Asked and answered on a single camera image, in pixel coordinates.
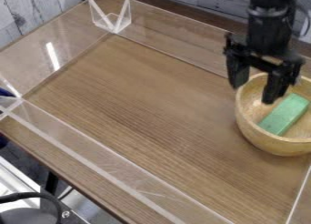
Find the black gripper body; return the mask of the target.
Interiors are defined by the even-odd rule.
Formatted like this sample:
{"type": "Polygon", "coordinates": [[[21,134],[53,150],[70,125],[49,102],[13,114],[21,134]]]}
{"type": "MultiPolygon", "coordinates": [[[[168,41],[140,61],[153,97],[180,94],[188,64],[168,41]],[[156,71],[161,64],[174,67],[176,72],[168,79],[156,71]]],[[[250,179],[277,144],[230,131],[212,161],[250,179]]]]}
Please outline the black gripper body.
{"type": "Polygon", "coordinates": [[[249,67],[264,72],[276,66],[289,66],[293,82],[304,64],[302,57],[289,47],[294,9],[250,7],[248,11],[246,34],[225,34],[222,54],[232,51],[246,56],[249,67]]]}

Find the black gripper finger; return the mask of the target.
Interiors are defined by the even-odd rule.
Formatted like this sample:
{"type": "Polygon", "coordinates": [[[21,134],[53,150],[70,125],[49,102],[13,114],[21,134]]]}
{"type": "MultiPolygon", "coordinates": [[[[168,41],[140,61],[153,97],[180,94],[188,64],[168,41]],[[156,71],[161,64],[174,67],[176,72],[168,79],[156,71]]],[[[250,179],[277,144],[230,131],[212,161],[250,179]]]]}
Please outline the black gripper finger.
{"type": "Polygon", "coordinates": [[[278,97],[281,97],[290,84],[290,67],[276,66],[265,70],[266,83],[262,91],[261,101],[270,105],[278,97]]]}
{"type": "Polygon", "coordinates": [[[225,65],[229,85],[233,89],[237,89],[249,79],[248,57],[228,51],[225,53],[225,65]]]}

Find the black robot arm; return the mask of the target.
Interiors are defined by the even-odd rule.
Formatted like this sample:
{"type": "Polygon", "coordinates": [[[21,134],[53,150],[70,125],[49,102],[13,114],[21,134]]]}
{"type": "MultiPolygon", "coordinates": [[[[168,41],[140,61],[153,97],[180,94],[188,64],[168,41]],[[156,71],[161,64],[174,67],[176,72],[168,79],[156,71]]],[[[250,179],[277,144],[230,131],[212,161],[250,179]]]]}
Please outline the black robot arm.
{"type": "Polygon", "coordinates": [[[284,96],[300,75],[304,58],[290,48],[296,0],[249,0],[248,30],[244,36],[225,34],[226,76],[237,89],[249,80],[249,68],[266,74],[261,102],[284,96]]]}

